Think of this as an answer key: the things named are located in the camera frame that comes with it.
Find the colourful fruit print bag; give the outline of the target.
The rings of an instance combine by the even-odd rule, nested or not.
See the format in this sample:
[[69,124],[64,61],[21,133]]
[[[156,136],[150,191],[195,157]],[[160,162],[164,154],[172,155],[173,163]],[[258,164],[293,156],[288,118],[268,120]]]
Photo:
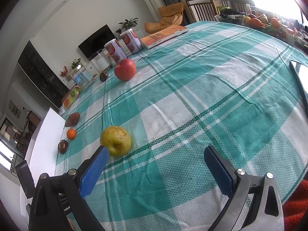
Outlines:
[[78,98],[80,95],[80,87],[75,85],[66,93],[66,95],[62,99],[62,104],[64,109],[68,109]]

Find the dark brown mushroom left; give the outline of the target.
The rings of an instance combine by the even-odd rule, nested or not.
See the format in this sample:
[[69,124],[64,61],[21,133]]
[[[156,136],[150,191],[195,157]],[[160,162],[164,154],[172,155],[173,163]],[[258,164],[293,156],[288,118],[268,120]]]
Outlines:
[[59,154],[65,154],[68,148],[68,142],[66,140],[61,140],[57,146]]

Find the sweet potato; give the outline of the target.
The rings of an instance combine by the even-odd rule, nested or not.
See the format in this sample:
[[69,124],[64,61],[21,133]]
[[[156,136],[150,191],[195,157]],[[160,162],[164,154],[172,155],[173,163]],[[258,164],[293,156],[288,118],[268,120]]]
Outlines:
[[68,116],[68,118],[65,122],[65,127],[76,126],[78,124],[79,120],[80,120],[80,113],[78,113],[78,112],[72,113]]

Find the white foam board box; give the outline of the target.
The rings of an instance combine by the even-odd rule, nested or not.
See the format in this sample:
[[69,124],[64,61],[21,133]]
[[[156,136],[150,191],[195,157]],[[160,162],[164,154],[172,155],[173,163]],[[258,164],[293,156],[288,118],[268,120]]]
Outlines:
[[42,173],[55,175],[57,146],[62,139],[65,119],[50,108],[31,137],[25,160],[36,184]]

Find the clear plastic canister dark lid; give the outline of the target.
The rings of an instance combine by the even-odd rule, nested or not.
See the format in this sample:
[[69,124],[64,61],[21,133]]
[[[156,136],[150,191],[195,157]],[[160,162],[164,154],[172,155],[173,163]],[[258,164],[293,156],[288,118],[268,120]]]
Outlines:
[[104,51],[100,49],[99,51],[95,52],[90,57],[90,62],[93,67],[98,71],[98,73],[103,72],[104,70],[110,68],[112,66],[112,62],[110,59],[105,55]]

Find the red labelled can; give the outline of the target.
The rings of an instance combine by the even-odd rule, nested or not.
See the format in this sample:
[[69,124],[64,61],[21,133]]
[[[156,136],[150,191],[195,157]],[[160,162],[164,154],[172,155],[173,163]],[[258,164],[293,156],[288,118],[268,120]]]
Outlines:
[[128,29],[120,34],[120,38],[124,41],[127,48],[132,54],[136,54],[143,49],[143,46],[135,35],[133,29]]
[[127,58],[126,53],[118,43],[117,39],[112,39],[107,42],[104,48],[108,51],[108,53],[116,63],[119,63]]

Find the orange book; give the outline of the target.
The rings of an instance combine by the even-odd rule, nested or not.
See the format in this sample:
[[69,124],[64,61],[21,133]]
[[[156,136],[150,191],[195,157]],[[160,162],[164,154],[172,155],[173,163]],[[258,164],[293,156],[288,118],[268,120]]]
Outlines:
[[141,43],[147,49],[152,49],[168,40],[188,32],[184,26],[171,25],[168,28],[153,33],[147,37],[141,38]]

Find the green potted plant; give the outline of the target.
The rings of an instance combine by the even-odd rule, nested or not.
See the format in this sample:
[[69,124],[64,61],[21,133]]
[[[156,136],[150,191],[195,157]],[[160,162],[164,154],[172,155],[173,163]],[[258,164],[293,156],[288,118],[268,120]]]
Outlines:
[[135,28],[138,25],[139,18],[131,18],[125,19],[123,22],[118,23],[120,25],[121,30],[128,30],[131,28]]

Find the black television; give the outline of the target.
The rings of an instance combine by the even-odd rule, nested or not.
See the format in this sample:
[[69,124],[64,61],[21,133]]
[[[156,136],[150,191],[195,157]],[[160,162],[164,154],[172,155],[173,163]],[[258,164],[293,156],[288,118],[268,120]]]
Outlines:
[[105,24],[79,44],[78,48],[88,60],[92,60],[100,49],[104,49],[104,46],[115,38],[109,26]]

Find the red flower vase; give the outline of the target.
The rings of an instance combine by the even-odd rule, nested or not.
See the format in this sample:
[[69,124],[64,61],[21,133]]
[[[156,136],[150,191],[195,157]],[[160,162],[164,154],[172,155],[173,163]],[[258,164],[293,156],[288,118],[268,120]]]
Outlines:
[[70,73],[68,71],[68,68],[66,66],[63,67],[63,70],[59,71],[59,75],[61,77],[66,78],[68,81],[70,81],[72,79],[71,76],[70,76]]

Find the wooden chair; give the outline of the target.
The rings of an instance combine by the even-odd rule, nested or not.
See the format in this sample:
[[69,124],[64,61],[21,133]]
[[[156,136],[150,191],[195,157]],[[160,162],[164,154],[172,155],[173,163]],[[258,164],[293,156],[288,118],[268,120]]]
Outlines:
[[218,15],[214,0],[185,0],[195,22],[216,21]]

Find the right red labelled can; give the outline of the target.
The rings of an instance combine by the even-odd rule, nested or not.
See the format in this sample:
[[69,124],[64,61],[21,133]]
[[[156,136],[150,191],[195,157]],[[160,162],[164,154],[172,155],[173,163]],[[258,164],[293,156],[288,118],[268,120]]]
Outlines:
[[133,29],[128,29],[120,34],[120,38],[124,41],[127,48],[132,54],[136,54],[143,49],[143,46],[135,35]]

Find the yellow green apple lower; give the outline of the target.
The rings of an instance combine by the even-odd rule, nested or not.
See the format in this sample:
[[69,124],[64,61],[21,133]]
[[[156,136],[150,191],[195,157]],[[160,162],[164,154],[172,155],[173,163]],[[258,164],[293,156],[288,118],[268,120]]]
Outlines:
[[121,126],[110,126],[102,132],[100,144],[109,150],[110,156],[122,157],[131,149],[131,137]]

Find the left red labelled can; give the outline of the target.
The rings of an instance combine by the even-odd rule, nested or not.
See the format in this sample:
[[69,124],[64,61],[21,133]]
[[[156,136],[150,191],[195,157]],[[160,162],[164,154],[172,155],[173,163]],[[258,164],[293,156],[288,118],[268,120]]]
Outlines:
[[119,63],[127,58],[126,53],[118,43],[117,39],[112,39],[107,42],[104,48],[108,51],[108,53],[116,63]]

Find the teal plaid tablecloth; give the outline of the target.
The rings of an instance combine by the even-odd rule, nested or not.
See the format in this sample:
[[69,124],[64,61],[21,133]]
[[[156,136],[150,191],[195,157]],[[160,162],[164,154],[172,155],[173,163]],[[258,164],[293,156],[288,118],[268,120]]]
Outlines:
[[227,197],[204,161],[213,145],[234,167],[274,175],[282,202],[307,173],[307,116],[291,60],[297,49],[259,31],[201,21],[132,56],[135,76],[112,71],[70,107],[76,138],[56,173],[92,156],[100,135],[121,126],[130,151],[110,158],[90,209],[106,230],[207,230]]

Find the clear glass jar gold lid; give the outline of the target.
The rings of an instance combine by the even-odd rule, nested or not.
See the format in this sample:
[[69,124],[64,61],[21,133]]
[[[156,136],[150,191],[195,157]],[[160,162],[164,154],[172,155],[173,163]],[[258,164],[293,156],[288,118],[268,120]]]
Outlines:
[[94,82],[94,76],[83,65],[74,68],[70,76],[80,89],[85,90]]

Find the orange tangerine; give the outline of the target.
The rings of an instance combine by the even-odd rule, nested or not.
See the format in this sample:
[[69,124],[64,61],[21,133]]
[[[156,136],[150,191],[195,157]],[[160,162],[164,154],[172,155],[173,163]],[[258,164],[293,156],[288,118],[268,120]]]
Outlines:
[[66,132],[66,136],[69,140],[73,140],[75,139],[76,137],[76,131],[74,129],[69,129],[67,132]]

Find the orange cushion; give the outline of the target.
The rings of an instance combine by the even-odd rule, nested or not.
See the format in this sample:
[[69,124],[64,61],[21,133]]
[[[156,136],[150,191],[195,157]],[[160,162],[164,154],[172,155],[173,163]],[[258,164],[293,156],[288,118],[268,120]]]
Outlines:
[[161,31],[171,25],[181,25],[183,21],[184,3],[179,2],[159,7],[158,12],[162,17],[159,23],[145,23],[145,31],[149,34]]

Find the small dark fruit far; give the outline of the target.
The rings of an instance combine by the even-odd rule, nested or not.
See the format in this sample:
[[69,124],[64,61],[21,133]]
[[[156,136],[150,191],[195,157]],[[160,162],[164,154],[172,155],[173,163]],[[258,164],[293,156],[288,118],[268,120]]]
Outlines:
[[99,79],[100,79],[101,82],[105,82],[107,80],[107,78],[108,78],[107,72],[103,71],[102,73],[100,73]]

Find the red apple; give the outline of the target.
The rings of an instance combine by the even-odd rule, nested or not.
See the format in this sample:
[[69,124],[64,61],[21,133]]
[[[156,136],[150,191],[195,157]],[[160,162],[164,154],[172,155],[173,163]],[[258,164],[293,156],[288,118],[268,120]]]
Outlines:
[[121,60],[114,69],[115,76],[121,81],[128,81],[136,73],[136,65],[131,59]]

